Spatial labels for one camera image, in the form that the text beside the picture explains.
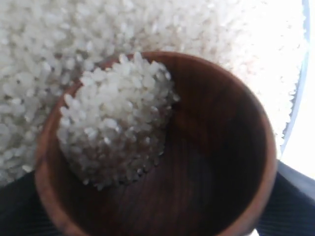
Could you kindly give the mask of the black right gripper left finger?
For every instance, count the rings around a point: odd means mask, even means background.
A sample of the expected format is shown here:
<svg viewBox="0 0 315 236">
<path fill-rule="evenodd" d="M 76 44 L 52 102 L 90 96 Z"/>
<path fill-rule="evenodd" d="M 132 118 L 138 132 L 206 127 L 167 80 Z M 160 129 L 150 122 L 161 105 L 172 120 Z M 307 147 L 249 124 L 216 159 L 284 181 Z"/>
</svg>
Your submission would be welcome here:
<svg viewBox="0 0 315 236">
<path fill-rule="evenodd" d="M 59 236 L 45 213 L 34 184 L 34 172 L 0 189 L 2 236 Z"/>
</svg>

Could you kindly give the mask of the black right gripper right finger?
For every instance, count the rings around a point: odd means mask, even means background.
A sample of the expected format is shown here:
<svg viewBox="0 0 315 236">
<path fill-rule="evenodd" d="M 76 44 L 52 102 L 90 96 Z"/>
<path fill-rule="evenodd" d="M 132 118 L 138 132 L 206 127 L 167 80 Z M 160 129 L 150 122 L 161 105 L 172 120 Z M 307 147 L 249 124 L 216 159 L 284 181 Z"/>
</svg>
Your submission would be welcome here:
<svg viewBox="0 0 315 236">
<path fill-rule="evenodd" d="M 275 186 L 256 230 L 260 236 L 314 236 L 315 181 L 279 161 Z"/>
</svg>

